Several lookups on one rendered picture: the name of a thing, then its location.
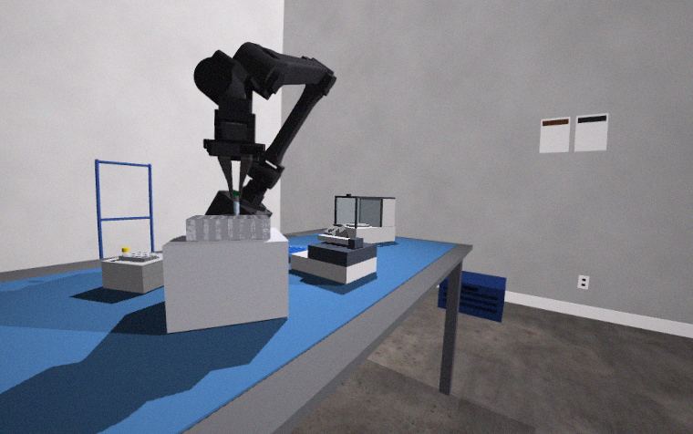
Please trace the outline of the green-capped tube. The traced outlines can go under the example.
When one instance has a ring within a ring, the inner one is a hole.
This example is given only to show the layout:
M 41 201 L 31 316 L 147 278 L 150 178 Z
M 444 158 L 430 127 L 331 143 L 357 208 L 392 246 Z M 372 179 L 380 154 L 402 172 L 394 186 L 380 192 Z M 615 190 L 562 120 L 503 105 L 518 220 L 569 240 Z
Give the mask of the green-capped tube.
M 239 214 L 239 192 L 233 191 L 233 216 L 240 216 Z

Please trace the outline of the blue tube rack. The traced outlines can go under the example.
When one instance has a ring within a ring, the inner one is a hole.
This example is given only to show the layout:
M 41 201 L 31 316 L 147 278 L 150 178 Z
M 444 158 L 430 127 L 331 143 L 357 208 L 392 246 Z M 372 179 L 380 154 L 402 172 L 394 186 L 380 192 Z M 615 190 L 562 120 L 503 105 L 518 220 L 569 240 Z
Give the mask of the blue tube rack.
M 290 253 L 298 253 L 305 251 L 305 248 L 289 246 L 289 263 L 290 263 Z

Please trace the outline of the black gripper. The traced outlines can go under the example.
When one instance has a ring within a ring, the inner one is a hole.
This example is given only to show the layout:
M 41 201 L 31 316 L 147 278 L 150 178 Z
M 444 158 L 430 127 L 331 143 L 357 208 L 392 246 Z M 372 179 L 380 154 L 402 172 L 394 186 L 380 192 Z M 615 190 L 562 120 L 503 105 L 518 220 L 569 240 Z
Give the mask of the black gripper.
M 260 157 L 263 157 L 265 153 L 265 144 L 217 139 L 204 139 L 203 147 L 206 149 L 207 152 L 209 152 L 209 156 L 217 157 L 222 167 L 223 174 L 227 180 L 231 199 L 233 198 L 232 160 L 240 161 L 239 199 L 241 199 L 243 183 L 247 176 L 246 174 L 248 173 L 251 167 L 250 165 L 252 165 L 252 162 L 259 162 L 259 155 Z M 259 150 L 261 152 L 258 152 Z

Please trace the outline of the blue bench mat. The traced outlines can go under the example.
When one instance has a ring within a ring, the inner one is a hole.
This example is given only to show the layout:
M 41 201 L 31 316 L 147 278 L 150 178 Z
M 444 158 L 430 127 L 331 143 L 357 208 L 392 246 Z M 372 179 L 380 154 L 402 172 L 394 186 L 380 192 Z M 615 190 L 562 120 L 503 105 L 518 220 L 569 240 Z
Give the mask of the blue bench mat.
M 457 245 L 374 244 L 349 284 L 289 264 L 288 317 L 168 334 L 164 286 L 103 288 L 101 267 L 0 283 L 0 434 L 181 434 Z

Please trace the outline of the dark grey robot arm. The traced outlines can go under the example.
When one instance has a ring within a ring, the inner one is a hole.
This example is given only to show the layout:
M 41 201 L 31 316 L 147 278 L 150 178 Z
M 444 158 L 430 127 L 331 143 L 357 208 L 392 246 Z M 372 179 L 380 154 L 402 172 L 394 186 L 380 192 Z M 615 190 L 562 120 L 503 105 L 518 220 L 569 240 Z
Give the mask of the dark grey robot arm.
M 336 82 L 334 71 L 319 63 L 313 57 L 290 57 L 245 42 L 233 58 L 216 50 L 212 57 L 203 59 L 196 66 L 193 74 L 196 87 L 216 105 L 219 100 L 219 107 L 214 110 L 215 140 L 255 143 L 253 91 L 268 100 L 283 85 L 305 85 L 300 99 L 272 144 L 263 157 L 259 156 L 259 162 L 252 162 L 247 173 L 252 180 L 243 186 L 239 204 L 265 211 L 266 207 L 260 202 L 267 189 L 271 190 L 279 181 L 284 171 L 280 163 L 287 148 L 311 109 L 323 96 L 327 96 Z

